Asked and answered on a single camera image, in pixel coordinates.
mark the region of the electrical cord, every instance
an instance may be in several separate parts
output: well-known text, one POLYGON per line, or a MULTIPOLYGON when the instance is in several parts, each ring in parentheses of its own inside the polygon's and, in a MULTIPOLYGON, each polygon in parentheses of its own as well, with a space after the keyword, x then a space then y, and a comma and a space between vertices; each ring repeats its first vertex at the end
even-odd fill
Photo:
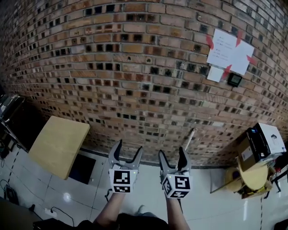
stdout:
POLYGON ((105 195, 105 198, 106 198, 106 200, 107 200, 107 203, 109 202, 108 196, 109 196, 110 191, 112 191, 112 189, 108 189, 108 190, 107 190, 107 194, 105 195))
POLYGON ((11 187, 8 181, 6 181, 6 180, 2 179, 2 180, 0 181, 0 186, 1 186, 1 189, 3 189, 3 190, 4 190, 4 188, 3 188, 3 187, 2 187, 2 185, 1 185, 1 182, 2 182, 2 181, 5 181, 5 182, 6 182, 6 183, 9 185, 9 187, 11 187))
MULTIPOLYGON (((53 206, 53 207, 51 208, 51 213, 53 213, 53 211, 52 211, 53 208, 58 209, 59 211, 63 212, 61 209, 59 209, 59 208, 53 206)), ((72 219, 73 227, 74 227, 74 220, 73 220, 73 218, 72 218, 71 216, 69 216, 69 217, 72 219)))

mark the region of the person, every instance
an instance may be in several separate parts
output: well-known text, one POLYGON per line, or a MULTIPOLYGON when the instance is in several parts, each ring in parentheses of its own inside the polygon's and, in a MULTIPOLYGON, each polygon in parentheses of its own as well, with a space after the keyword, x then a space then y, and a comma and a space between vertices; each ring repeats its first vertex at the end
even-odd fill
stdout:
POLYGON ((113 193, 102 212, 91 223, 82 221, 78 229, 85 230, 189 230, 184 218, 180 203, 177 199, 166 197, 168 224, 150 212, 137 214, 136 216, 121 213, 120 208, 125 198, 125 193, 113 193))

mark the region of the white box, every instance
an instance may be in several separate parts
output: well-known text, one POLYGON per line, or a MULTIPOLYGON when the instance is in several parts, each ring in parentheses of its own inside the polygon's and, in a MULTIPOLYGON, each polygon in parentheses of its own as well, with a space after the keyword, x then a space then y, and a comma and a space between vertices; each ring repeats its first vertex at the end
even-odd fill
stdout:
POLYGON ((138 170, 109 169, 110 184, 113 192, 132 192, 137 174, 138 170))
POLYGON ((167 174, 162 185, 168 198, 184 198, 191 190, 190 178, 183 175, 167 174))

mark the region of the wall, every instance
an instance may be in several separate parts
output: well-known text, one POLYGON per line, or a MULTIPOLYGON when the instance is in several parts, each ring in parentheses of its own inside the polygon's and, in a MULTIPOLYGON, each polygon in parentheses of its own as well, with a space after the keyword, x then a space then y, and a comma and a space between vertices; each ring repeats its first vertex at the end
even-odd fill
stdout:
POLYGON ((197 128, 194 166, 227 165, 223 150, 256 122, 287 140, 287 10, 273 0, 3 1, 1 84, 51 115, 91 125, 85 145, 171 162, 197 128), (206 79, 206 34, 255 46, 241 85, 206 79))

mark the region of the white paper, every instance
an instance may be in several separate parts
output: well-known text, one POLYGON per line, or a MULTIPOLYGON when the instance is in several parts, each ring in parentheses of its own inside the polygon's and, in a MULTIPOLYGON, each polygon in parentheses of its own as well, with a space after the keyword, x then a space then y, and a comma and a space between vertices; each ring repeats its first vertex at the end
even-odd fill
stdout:
POLYGON ((245 75, 254 47, 241 40, 236 47, 237 38, 215 29, 213 36, 214 49, 210 49, 207 62, 222 68, 232 65, 231 71, 245 75))
POLYGON ((223 69, 211 66, 207 79, 215 82, 220 82, 223 73, 224 73, 223 69))

